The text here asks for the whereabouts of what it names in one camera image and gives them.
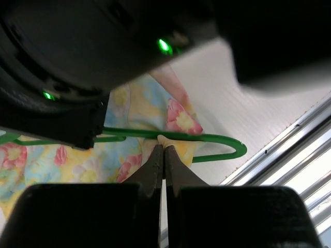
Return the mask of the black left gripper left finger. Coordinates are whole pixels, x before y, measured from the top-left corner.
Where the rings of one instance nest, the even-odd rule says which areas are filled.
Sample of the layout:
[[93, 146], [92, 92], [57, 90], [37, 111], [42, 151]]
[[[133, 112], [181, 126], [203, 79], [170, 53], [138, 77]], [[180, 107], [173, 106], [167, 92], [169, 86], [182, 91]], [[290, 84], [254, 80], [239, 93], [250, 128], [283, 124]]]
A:
[[28, 187], [1, 247], [159, 247], [163, 148], [122, 183]]

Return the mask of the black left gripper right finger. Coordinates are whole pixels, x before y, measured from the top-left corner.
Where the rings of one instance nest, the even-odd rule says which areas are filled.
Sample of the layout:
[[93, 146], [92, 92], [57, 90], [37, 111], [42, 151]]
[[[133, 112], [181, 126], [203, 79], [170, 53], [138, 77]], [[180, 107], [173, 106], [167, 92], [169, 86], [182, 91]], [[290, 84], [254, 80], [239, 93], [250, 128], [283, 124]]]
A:
[[169, 247], [321, 247], [300, 196], [283, 186], [211, 186], [164, 150]]

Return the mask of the green plastic hanger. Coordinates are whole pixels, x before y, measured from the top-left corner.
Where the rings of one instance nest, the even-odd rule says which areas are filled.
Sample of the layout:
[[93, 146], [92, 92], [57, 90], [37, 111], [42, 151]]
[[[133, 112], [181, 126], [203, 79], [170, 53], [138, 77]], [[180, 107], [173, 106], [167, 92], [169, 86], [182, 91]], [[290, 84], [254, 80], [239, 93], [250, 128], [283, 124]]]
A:
[[151, 130], [139, 130], [139, 129], [123, 129], [123, 128], [110, 128], [104, 127], [102, 133], [103, 137], [86, 137], [83, 139], [87, 142], [86, 146], [78, 146], [78, 149], [87, 150], [94, 146], [94, 143], [113, 143], [122, 142], [128, 137], [145, 138], [150, 140], [156, 140], [158, 136], [162, 135], [170, 140], [186, 141], [186, 142], [204, 142], [204, 143], [216, 143], [226, 145], [234, 149], [232, 153], [212, 154], [206, 156], [193, 157], [193, 163], [222, 161], [240, 158], [247, 153], [247, 147], [242, 142], [223, 135], [217, 134], [200, 134], [193, 135], [180, 132], [168, 132], [168, 131], [151, 131]]

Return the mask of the floral pastel skirt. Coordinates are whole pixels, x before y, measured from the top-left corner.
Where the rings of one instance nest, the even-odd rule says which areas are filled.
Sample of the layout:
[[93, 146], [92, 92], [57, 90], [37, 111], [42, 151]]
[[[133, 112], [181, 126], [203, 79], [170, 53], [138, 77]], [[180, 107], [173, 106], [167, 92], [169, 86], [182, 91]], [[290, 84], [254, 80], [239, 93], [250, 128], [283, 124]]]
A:
[[[107, 127], [203, 132], [189, 96], [169, 66], [156, 69], [110, 94], [104, 124]], [[96, 143], [79, 151], [64, 145], [1, 145], [1, 214], [9, 217], [30, 185], [37, 183], [123, 182], [149, 158], [156, 145], [174, 146], [183, 163], [201, 142], [173, 141], [166, 137], [128, 137], [121, 142]]]

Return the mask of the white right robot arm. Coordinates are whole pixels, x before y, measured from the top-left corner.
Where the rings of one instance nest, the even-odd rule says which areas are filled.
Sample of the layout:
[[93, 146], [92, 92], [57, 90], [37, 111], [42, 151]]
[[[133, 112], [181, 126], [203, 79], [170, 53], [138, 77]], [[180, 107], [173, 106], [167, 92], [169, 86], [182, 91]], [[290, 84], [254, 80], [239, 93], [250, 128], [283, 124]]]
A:
[[1, 129], [89, 149], [111, 90], [216, 38], [243, 86], [330, 81], [330, 1], [1, 1]]

